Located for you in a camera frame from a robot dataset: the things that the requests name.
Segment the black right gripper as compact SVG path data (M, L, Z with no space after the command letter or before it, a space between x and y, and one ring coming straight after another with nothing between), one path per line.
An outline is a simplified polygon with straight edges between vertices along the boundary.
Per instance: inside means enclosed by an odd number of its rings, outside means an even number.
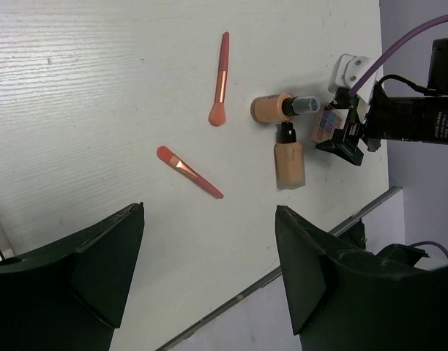
M365 136L367 123L362 123L358 108L363 101L359 97L352 97L347 88L338 88L332 106L336 110L347 110L348 115L342 132L335 132L332 140L326 140L316 145L319 151L334 154L348 163L360 166L364 154L359 149L362 140L369 152L376 152L381 147L381 140Z

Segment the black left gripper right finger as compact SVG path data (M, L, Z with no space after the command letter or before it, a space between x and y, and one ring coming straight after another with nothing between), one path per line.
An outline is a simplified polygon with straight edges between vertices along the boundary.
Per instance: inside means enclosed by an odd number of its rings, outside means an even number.
M448 265L417 268L400 244L370 253L282 205L275 235L303 350L448 350Z

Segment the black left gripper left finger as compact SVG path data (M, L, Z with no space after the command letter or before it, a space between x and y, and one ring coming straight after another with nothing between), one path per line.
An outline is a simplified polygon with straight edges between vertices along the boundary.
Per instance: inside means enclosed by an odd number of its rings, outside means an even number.
M0 350L109 350L144 229L132 203L84 230L0 262Z

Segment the pastel square eyeshadow palette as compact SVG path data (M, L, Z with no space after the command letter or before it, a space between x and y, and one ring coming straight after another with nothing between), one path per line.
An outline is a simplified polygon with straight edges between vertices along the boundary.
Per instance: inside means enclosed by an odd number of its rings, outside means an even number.
M342 129L344 127L347 115L347 110L336 110L327 104L323 104L316 113L310 140L314 143L322 143L330 140L336 129Z

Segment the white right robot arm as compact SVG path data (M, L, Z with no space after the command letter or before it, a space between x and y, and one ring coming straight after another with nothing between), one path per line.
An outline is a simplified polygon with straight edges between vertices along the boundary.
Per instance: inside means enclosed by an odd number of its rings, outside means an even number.
M389 79L405 83L422 96L387 96L382 83ZM347 88L337 90L330 107L347 110L347 119L330 139L316 145L318 150L360 166L364 154L359 141L369 152L377 151L382 140L448 145L448 38L433 41L426 87L399 75L387 75L373 85L364 122L356 111L359 106L359 98L349 97Z

